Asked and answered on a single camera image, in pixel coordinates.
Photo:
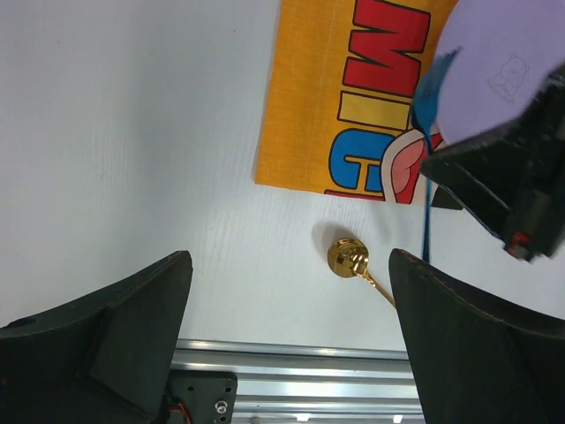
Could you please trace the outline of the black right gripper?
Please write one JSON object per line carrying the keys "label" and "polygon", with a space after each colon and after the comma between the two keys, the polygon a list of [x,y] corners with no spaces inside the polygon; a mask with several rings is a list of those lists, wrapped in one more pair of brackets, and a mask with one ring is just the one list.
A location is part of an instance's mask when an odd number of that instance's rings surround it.
{"label": "black right gripper", "polygon": [[564,66],[519,119],[433,154],[422,173],[439,184],[432,208],[465,208],[520,261],[554,256],[564,242]]}

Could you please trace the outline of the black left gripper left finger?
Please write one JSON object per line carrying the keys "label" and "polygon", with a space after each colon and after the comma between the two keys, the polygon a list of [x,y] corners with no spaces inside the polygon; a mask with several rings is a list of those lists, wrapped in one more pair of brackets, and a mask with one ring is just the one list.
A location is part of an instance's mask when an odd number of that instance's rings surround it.
{"label": "black left gripper left finger", "polygon": [[3,423],[149,423],[162,404],[192,281],[177,251],[1,329]]}

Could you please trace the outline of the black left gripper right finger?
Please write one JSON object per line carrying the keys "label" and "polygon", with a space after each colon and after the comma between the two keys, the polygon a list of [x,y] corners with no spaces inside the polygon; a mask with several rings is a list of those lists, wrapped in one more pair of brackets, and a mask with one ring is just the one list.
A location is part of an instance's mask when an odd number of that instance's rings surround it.
{"label": "black left gripper right finger", "polygon": [[389,278],[428,423],[562,423],[564,321],[402,249]]}

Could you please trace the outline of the lilac plate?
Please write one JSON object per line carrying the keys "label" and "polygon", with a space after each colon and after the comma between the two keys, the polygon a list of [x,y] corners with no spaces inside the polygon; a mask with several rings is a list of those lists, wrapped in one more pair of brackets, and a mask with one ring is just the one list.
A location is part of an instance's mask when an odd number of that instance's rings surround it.
{"label": "lilac plate", "polygon": [[522,114],[545,77],[564,63],[564,3],[456,3],[437,45],[459,49],[441,89],[437,124],[455,144]]}

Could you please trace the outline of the orange Mickey Mouse cloth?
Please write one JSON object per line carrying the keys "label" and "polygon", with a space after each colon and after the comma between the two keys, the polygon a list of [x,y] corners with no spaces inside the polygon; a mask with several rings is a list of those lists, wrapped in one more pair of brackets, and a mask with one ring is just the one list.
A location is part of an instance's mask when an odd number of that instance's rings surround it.
{"label": "orange Mickey Mouse cloth", "polygon": [[452,0],[284,1],[260,137],[260,185],[418,205],[411,101]]}

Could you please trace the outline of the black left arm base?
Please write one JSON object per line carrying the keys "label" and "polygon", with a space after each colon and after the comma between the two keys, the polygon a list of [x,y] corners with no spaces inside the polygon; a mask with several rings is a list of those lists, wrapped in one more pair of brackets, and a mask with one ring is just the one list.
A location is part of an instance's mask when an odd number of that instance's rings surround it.
{"label": "black left arm base", "polygon": [[234,373],[172,370],[153,423],[231,423],[236,395]]}

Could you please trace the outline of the gold ornate spoon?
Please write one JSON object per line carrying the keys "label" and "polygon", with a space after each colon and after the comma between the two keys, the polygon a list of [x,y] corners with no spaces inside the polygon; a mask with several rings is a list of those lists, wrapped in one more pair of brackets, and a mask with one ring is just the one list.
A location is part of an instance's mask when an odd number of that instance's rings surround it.
{"label": "gold ornate spoon", "polygon": [[377,290],[393,307],[396,303],[393,296],[386,291],[368,271],[369,251],[366,245],[357,238],[339,238],[328,249],[328,266],[334,274],[341,278],[360,277]]}

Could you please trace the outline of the aluminium frame rail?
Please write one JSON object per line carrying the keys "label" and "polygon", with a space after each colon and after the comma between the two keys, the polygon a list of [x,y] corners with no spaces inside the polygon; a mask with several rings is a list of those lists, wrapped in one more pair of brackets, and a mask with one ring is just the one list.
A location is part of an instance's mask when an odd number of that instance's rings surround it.
{"label": "aluminium frame rail", "polygon": [[404,352],[182,339],[172,366],[234,374],[234,423],[425,420]]}

